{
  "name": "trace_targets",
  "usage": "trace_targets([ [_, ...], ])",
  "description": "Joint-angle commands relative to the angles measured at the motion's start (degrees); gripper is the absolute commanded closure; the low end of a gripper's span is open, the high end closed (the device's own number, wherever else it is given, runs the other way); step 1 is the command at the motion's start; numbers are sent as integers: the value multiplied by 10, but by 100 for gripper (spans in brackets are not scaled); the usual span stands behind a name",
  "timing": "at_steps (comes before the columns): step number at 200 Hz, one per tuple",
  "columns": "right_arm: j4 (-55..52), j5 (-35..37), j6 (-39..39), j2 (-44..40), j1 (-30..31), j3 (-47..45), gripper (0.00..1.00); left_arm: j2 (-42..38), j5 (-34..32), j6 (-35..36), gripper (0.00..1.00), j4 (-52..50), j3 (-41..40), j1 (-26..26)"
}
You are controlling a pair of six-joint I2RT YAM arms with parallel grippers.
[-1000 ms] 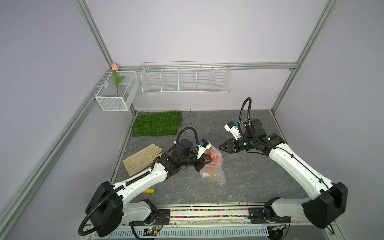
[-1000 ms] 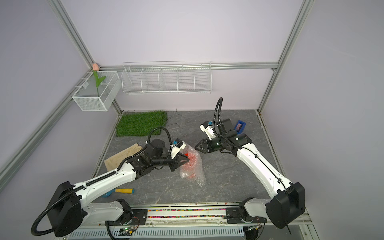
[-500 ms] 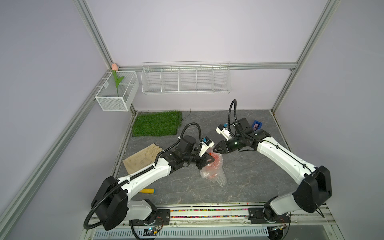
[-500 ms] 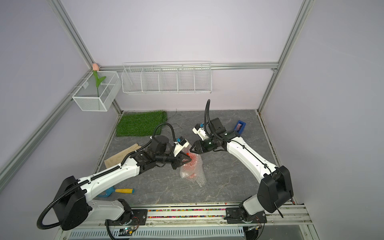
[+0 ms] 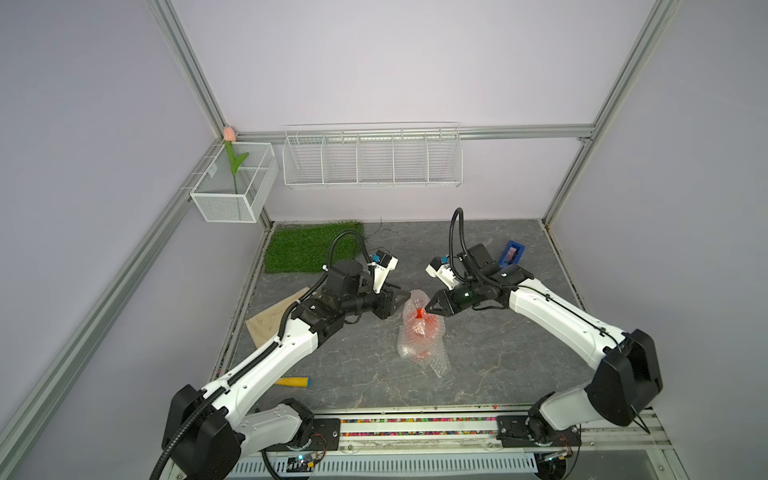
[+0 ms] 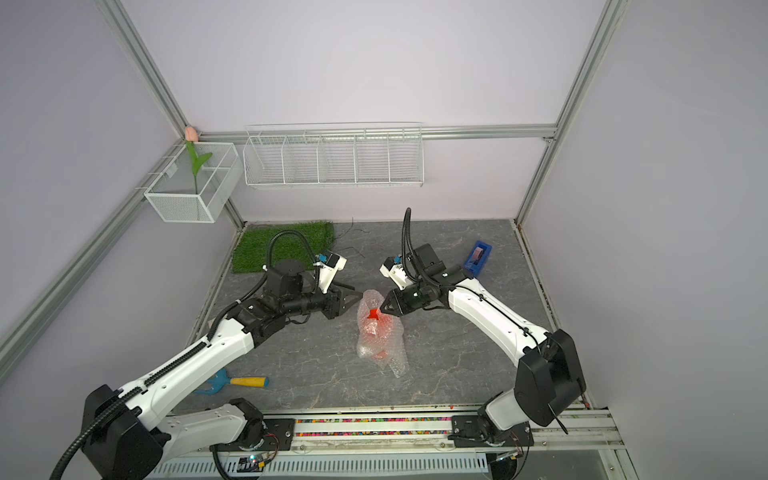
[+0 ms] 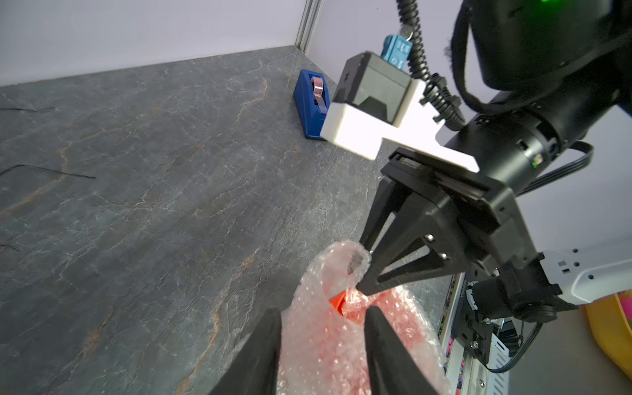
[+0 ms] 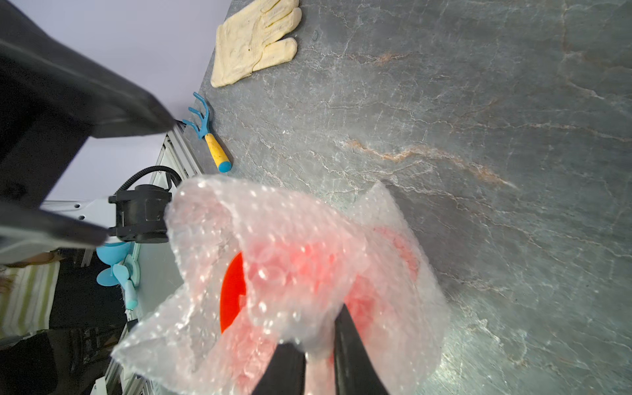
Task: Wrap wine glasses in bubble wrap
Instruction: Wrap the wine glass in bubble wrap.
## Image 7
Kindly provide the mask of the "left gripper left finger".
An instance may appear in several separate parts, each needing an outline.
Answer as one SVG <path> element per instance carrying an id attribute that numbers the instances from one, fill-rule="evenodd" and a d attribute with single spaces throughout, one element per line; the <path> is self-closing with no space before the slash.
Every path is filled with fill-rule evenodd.
<path id="1" fill-rule="evenodd" d="M 281 311 L 267 309 L 210 395 L 276 394 L 281 330 Z"/>

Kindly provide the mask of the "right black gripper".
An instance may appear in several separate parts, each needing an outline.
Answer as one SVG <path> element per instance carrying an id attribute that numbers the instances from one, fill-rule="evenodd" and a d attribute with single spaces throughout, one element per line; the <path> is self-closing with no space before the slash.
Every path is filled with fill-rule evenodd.
<path id="1" fill-rule="evenodd" d="M 537 259 L 514 191 L 502 182 L 402 148 L 382 172 L 360 237 L 371 253 L 356 285 L 363 294 Z"/>

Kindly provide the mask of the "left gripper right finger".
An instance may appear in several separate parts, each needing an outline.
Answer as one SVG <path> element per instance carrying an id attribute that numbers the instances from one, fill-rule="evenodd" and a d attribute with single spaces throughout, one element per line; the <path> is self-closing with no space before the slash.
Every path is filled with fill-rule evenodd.
<path id="1" fill-rule="evenodd" d="M 364 333 L 372 394 L 438 394 L 379 307 L 367 309 Z"/>

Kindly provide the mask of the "red plastic wine glass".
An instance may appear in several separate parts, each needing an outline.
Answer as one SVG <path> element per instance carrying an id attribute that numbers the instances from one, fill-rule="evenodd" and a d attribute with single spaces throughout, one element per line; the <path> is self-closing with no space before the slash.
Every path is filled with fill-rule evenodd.
<path id="1" fill-rule="evenodd" d="M 421 307 L 401 287 L 366 297 L 342 293 L 335 308 L 310 286 L 296 292 L 283 317 L 280 388 L 288 394 L 369 394 L 364 320 L 367 309 L 379 307 L 416 366 L 434 374 L 434 336 Z"/>

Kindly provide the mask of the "clear bubble wrap sheet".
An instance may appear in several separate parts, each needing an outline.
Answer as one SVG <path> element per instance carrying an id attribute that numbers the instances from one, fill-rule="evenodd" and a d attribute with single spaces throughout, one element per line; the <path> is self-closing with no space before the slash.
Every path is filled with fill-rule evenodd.
<path id="1" fill-rule="evenodd" d="M 308 266 L 282 314 L 280 394 L 369 394 L 365 351 L 367 309 L 382 310 L 416 366 L 449 393 L 444 357 L 424 309 L 405 286 L 365 296 L 356 285 L 370 266 L 362 245 L 329 245 Z"/>

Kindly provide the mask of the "pink tape roll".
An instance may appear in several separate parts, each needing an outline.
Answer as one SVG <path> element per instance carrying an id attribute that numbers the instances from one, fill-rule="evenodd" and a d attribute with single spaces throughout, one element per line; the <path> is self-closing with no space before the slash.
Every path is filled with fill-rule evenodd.
<path id="1" fill-rule="evenodd" d="M 313 87 L 314 103 L 318 107 L 319 112 L 325 115 L 328 107 L 325 100 L 325 85 L 321 77 L 312 77 L 311 84 Z"/>

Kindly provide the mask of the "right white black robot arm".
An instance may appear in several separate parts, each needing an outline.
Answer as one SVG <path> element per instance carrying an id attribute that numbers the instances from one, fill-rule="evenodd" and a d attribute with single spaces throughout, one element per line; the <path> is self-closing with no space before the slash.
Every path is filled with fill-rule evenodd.
<path id="1" fill-rule="evenodd" d="M 335 96 L 381 125 L 403 108 L 403 90 L 424 82 L 414 108 L 454 130 L 450 151 L 477 170 L 400 146 L 383 168 L 360 243 L 372 261 L 367 296 L 477 269 L 489 278 L 461 294 L 453 334 L 489 360 L 490 323 L 514 317 L 540 329 L 579 308 L 575 285 L 595 286 L 605 265 L 565 264 L 536 250 L 519 196 L 587 166 L 587 131 L 631 107 L 628 1 L 465 1 L 450 43 L 457 95 L 430 73 L 416 3 L 398 12 L 413 29 L 410 72 L 365 52 L 349 59 Z"/>

